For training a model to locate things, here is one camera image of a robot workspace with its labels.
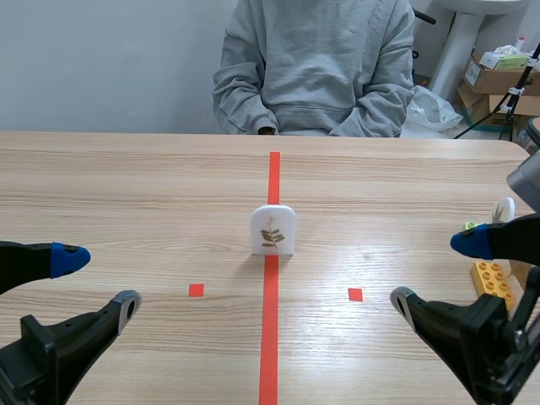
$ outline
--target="white sink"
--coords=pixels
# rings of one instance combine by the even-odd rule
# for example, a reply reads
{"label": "white sink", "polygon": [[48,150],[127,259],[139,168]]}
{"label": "white sink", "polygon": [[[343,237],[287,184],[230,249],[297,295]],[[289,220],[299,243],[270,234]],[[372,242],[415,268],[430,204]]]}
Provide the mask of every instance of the white sink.
{"label": "white sink", "polygon": [[528,0],[435,0],[444,8],[465,14],[510,14]]}
{"label": "white sink", "polygon": [[467,60],[471,56],[485,16],[514,13],[528,4],[529,0],[435,0],[435,2],[457,14],[429,89],[443,99],[452,101],[462,81]]}

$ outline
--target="blue gripper finger tip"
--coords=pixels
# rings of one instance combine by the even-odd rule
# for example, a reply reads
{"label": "blue gripper finger tip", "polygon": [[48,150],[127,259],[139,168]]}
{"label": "blue gripper finger tip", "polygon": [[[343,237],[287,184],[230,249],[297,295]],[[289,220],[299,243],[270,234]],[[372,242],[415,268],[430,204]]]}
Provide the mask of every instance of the blue gripper finger tip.
{"label": "blue gripper finger tip", "polygon": [[491,251],[488,230],[485,224],[454,235],[450,241],[450,246],[463,256],[493,260],[493,252]]}
{"label": "blue gripper finger tip", "polygon": [[90,261],[90,252],[83,247],[53,243],[51,247],[51,278],[75,273]]}

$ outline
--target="sweatshirt sleeve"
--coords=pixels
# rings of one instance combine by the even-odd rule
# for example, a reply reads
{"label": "sweatshirt sleeve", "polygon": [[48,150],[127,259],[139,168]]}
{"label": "sweatshirt sleeve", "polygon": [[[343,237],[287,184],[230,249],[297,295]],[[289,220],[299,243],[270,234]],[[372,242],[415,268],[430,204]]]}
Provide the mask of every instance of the sweatshirt sleeve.
{"label": "sweatshirt sleeve", "polygon": [[251,0],[239,0],[225,31],[221,69],[214,75],[213,110],[227,133],[258,134],[278,120],[262,103],[265,61],[258,45]]}
{"label": "sweatshirt sleeve", "polygon": [[413,98],[413,27],[408,0],[397,0],[364,97],[330,135],[390,138],[401,134]]}

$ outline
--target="sink pedestal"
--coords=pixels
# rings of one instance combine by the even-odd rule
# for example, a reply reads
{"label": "sink pedestal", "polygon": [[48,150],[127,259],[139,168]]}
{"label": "sink pedestal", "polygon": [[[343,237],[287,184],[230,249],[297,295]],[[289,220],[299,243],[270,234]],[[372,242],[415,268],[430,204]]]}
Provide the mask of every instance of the sink pedestal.
{"label": "sink pedestal", "polygon": [[485,15],[457,13],[429,89],[445,100],[453,101],[471,56]]}

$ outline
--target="red square marker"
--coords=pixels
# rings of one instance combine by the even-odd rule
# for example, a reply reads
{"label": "red square marker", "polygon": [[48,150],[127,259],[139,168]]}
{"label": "red square marker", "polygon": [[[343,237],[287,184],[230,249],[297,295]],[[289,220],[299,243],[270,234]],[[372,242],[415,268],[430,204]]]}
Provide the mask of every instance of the red square marker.
{"label": "red square marker", "polygon": [[348,289],[348,299],[355,302],[364,302],[362,289]]}
{"label": "red square marker", "polygon": [[204,284],[189,284],[189,294],[187,296],[190,298],[204,297]]}

